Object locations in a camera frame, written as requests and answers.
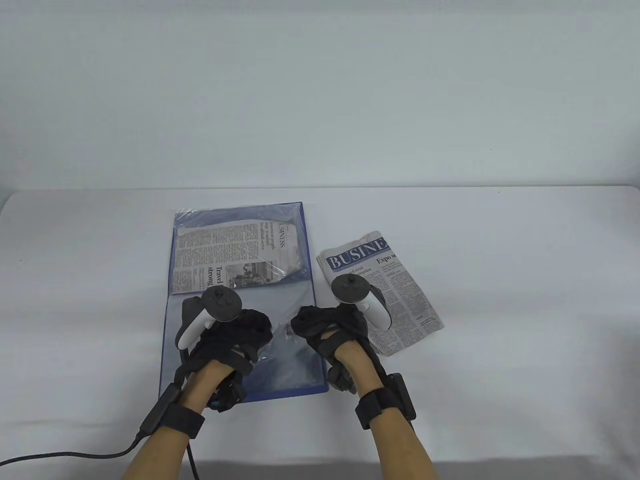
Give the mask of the person's left hand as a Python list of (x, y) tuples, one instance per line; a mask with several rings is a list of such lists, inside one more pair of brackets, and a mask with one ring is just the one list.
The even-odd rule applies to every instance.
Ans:
[(189, 363), (199, 371), (217, 361), (246, 377), (258, 363), (259, 350), (273, 337), (272, 323), (265, 313), (244, 309), (234, 320), (215, 322), (206, 329), (190, 352)]

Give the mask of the person's right hand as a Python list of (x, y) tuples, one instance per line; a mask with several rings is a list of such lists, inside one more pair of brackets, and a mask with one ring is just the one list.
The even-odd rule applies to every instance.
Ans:
[(292, 331), (325, 359), (330, 366), (342, 365), (335, 352), (344, 343), (354, 341), (369, 356), (375, 368), (382, 364), (370, 343), (368, 323), (364, 314), (352, 304), (320, 308), (303, 306), (290, 321)]

